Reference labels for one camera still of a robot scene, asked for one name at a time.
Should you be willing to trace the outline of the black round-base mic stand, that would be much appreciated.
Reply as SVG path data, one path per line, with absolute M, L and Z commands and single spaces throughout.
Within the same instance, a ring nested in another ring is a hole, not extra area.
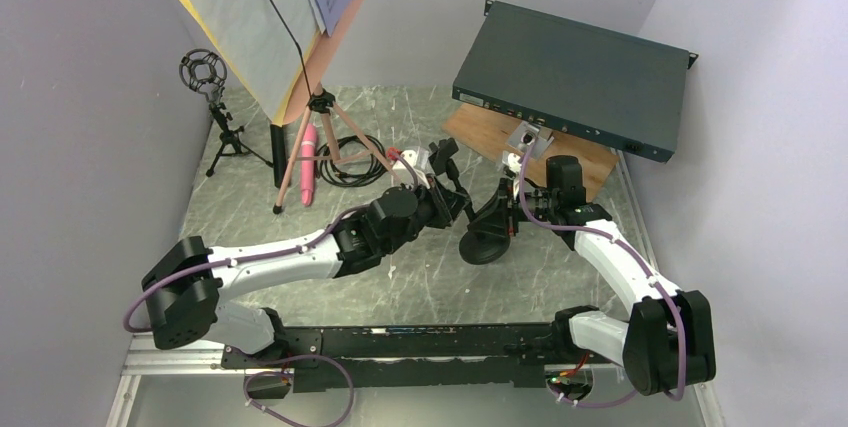
M 493 195 L 482 207 L 475 209 L 470 194 L 460 183 L 459 170 L 452 159 L 458 152 L 456 141 L 449 137 L 432 142 L 428 150 L 428 163 L 433 172 L 426 178 L 435 206 L 434 217 L 428 225 L 448 227 L 464 214 L 468 224 L 459 243 L 462 260 L 472 265 L 486 265 L 498 260 L 511 243 L 511 179 L 500 178 Z

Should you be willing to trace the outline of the pink tripod music stand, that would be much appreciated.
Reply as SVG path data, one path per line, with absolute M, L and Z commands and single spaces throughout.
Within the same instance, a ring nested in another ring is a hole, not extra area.
M 276 200 L 272 206 L 272 212 L 275 215 L 283 211 L 284 200 L 289 190 L 291 176 L 295 172 L 297 164 L 303 160 L 299 155 L 300 142 L 304 137 L 307 125 L 311 123 L 314 115 L 318 115 L 321 120 L 325 142 L 330 151 L 330 154 L 324 157 L 326 161 L 343 164 L 352 162 L 360 157 L 358 154 L 348 157 L 343 157 L 340 154 L 338 141 L 332 125 L 332 117 L 337 116 L 363 143 L 366 147 L 366 152 L 372 155 L 394 180 L 400 181 L 399 177 L 392 172 L 392 163 L 387 156 L 377 150 L 375 144 L 366 137 L 363 129 L 352 120 L 340 107 L 336 98 L 322 85 L 323 76 L 328 70 L 364 1 L 353 0 L 351 2 L 342 15 L 332 36 L 328 36 L 326 32 L 319 32 L 308 44 L 307 54 L 303 57 L 301 73 L 292 83 L 285 105 L 285 113 L 280 118 L 282 122 L 291 121 L 294 119 L 294 115 L 298 113 L 300 115 L 300 123 L 295 138 L 294 150 L 288 157 L 287 170 L 283 183 L 278 189 Z

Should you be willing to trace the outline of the pink small microphone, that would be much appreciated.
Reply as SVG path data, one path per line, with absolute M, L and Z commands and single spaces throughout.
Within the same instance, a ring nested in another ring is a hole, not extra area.
M 303 160 L 300 161 L 300 193 L 301 203 L 304 206 L 311 206 L 314 200 L 315 160 L 312 158 L 315 157 L 317 140 L 317 130 L 313 124 L 309 123 L 300 142 L 299 151 L 300 156 L 303 157 Z

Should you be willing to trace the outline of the black silver handheld microphone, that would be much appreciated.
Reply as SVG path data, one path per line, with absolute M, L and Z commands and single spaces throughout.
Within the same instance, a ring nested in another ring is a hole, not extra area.
M 284 126 L 269 125 L 274 186 L 280 188 L 287 170 L 288 148 Z

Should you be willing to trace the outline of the black tripod mic stand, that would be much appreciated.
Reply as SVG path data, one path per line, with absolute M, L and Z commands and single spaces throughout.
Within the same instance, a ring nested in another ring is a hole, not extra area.
M 185 87 L 204 96 L 211 118 L 220 129 L 220 146 L 210 167 L 205 172 L 207 177 L 214 175 L 216 166 L 222 157 L 239 157 L 250 154 L 266 166 L 273 166 L 270 160 L 255 152 L 242 141 L 241 134 L 245 132 L 244 126 L 237 128 L 230 126 L 233 117 L 223 101 L 228 70 L 226 63 L 217 53 L 203 48 L 188 51 L 180 60 L 179 76 Z

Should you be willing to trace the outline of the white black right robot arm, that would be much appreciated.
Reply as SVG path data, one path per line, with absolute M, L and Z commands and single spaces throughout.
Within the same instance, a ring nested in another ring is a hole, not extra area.
M 461 258 L 490 264 L 506 253 L 520 223 L 533 223 L 592 265 L 629 317 L 620 321 L 592 306 L 558 312 L 550 338 L 555 356 L 574 362 L 598 354 L 622 367 L 643 396 L 663 393 L 678 400 L 687 386 L 713 380 L 708 299 L 664 277 L 626 240 L 612 216 L 589 202 L 579 161 L 567 155 L 548 158 L 543 187 L 526 179 L 522 156 L 508 153 L 503 163 L 505 177 L 460 241 Z

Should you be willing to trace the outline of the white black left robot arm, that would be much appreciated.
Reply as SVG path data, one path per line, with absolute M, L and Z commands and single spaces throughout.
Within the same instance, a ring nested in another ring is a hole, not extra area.
M 288 349 L 282 319 L 271 308 L 240 305 L 238 298 L 283 284 L 357 275 L 424 229 L 446 229 L 470 210 L 466 190 L 450 190 L 430 176 L 416 187 L 391 187 L 305 236 L 242 247 L 208 247 L 199 236 L 186 237 L 143 277 L 142 294 L 131 307 L 145 307 L 146 330 L 159 350 L 208 340 L 272 367 Z

